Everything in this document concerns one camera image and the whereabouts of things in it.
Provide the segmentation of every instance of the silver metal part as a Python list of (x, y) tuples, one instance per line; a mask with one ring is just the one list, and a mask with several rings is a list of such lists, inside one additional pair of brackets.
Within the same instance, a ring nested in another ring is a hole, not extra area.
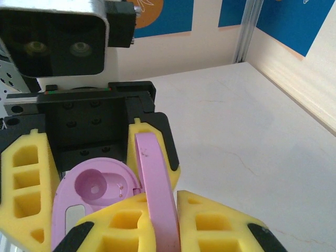
[(7, 93), (8, 93), (7, 87), (8, 86), (6, 86), (6, 85), (1, 85), (0, 84), (0, 119), (7, 116), (7, 112), (4, 108), (4, 101), (6, 100), (6, 96), (7, 96)]
[(67, 174), (66, 172), (61, 172), (60, 179), (61, 180), (64, 179), (64, 177), (65, 177), (66, 174)]
[(25, 93), (30, 92), (14, 64), (3, 60), (0, 60), (0, 85), (7, 85)]
[(106, 17), (103, 0), (0, 0), (0, 9), (50, 13), (86, 14)]
[(247, 0), (233, 63), (244, 62), (264, 0)]
[(0, 233), (0, 251), (1, 252), (23, 252), (13, 245), (3, 234)]
[(37, 114), (37, 97), (11, 98), (4, 101), (8, 115)]
[(134, 10), (135, 10), (136, 16), (140, 17), (141, 16), (141, 7), (140, 6), (134, 6)]

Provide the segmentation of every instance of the camera lens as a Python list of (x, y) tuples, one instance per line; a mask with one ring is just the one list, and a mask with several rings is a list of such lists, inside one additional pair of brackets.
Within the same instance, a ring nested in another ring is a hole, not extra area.
[(25, 50), (29, 55), (43, 56), (47, 53), (48, 47), (41, 42), (32, 41), (25, 45)]
[(70, 52), (77, 57), (87, 57), (92, 53), (92, 49), (84, 42), (77, 42), (70, 47)]

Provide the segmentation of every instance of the pink cap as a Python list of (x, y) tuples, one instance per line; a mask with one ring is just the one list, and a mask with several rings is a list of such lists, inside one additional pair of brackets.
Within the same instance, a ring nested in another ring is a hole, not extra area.
[(154, 133), (135, 134), (139, 179), (144, 185), (156, 251), (180, 252), (180, 229), (165, 160)]
[(66, 235), (66, 210), (82, 205), (85, 215), (143, 192), (132, 170), (107, 157), (86, 160), (61, 180), (52, 208), (51, 251)]

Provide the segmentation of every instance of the screw hole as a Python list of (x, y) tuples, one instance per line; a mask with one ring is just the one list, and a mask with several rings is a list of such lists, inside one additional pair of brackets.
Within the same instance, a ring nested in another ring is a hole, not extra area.
[(109, 152), (110, 150), (111, 150), (110, 147), (104, 147), (103, 149), (101, 149), (101, 151), (104, 153)]
[(100, 119), (100, 118), (93, 119), (93, 120), (91, 121), (91, 123), (92, 123), (93, 125), (98, 125), (99, 123), (101, 123), (101, 119)]
[(74, 121), (67, 122), (67, 127), (68, 128), (74, 128), (76, 127), (77, 123)]
[(87, 156), (87, 155), (89, 155), (89, 151), (81, 151), (80, 155)]
[(63, 108), (65, 109), (72, 109), (74, 107), (74, 104), (72, 102), (66, 102), (63, 104)]
[(20, 123), (20, 120), (17, 118), (11, 118), (6, 122), (7, 126), (14, 126)]
[(12, 112), (15, 114), (21, 114), (23, 112), (23, 108), (21, 106), (13, 106)]
[(92, 101), (90, 102), (92, 108), (96, 108), (100, 106), (100, 101)]
[(93, 194), (96, 194), (97, 192), (99, 192), (99, 187), (98, 186), (93, 186), (93, 187), (91, 187), (91, 193), (93, 193)]

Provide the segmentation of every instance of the white wall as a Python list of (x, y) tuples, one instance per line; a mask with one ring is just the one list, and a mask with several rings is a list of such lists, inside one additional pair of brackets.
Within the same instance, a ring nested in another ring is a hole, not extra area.
[(222, 0), (195, 0), (192, 31), (137, 38), (118, 49), (121, 80), (136, 80), (232, 63), (240, 26), (218, 28)]
[(336, 4), (306, 57), (255, 29), (247, 61), (336, 131)]

